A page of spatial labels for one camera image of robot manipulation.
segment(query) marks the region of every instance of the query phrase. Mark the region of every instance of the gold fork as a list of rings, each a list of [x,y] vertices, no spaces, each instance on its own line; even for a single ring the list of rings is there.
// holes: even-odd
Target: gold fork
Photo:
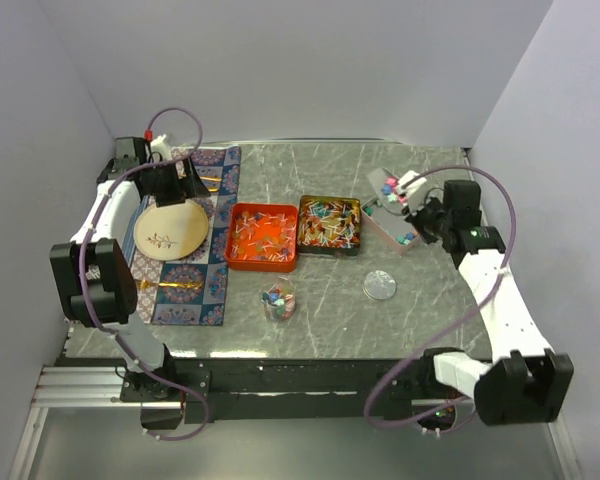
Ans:
[[[150,282],[146,278],[142,280],[134,279],[136,281],[136,287],[140,290],[146,290],[149,287],[172,287],[172,288],[202,288],[204,284],[202,282]]]

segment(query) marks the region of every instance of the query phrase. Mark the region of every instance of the gray marble surface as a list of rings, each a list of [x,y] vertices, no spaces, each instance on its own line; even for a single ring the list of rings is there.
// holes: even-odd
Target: gray marble surface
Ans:
[[[298,205],[303,194],[373,196],[367,174],[385,167],[406,170],[463,164],[460,149],[417,148],[389,143],[293,143],[243,145],[238,200]],[[436,182],[468,178],[441,173]],[[396,280],[387,301],[362,291],[365,275],[385,270]],[[439,245],[412,248],[399,257],[370,229],[362,232],[355,259],[300,257],[290,274],[298,307],[283,324],[266,321],[259,299],[272,274],[230,271],[224,326],[149,328],[176,356],[278,358],[404,357],[475,305],[471,293]],[[490,356],[488,337],[475,318],[439,345]],[[100,332],[77,325],[66,345],[69,357],[118,356]]]

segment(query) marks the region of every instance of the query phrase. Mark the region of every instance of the round wooden plate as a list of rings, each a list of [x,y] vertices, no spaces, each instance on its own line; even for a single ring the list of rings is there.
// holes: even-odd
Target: round wooden plate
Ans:
[[[192,253],[202,245],[208,231],[204,209],[187,200],[168,207],[151,205],[136,221],[133,239],[147,257],[170,261]]]

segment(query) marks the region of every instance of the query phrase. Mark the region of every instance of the red plastic bin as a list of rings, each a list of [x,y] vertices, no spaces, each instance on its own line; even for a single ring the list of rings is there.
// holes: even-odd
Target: red plastic bin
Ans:
[[[249,213],[249,215],[255,215],[256,213],[278,215],[284,214],[287,218],[295,217],[296,222],[294,226],[296,230],[291,235],[291,246],[290,259],[286,261],[273,261],[273,260],[253,260],[253,259],[241,259],[231,258],[231,252],[233,251],[234,240],[233,232],[236,231],[236,220],[243,212]],[[298,259],[298,252],[296,250],[297,242],[297,219],[298,219],[298,208],[295,205],[276,205],[266,203],[236,203],[231,211],[231,224],[229,225],[229,238],[227,239],[227,249],[225,250],[225,258],[229,268],[233,270],[247,270],[253,272],[278,272],[278,273],[290,273],[296,268],[296,261]],[[262,235],[258,229],[256,230],[257,235]]]

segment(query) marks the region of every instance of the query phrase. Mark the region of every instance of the orange tray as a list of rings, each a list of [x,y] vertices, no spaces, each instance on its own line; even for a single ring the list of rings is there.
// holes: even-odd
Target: orange tray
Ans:
[[[292,272],[298,258],[297,223],[298,208],[294,205],[236,203],[225,251],[229,268]]]

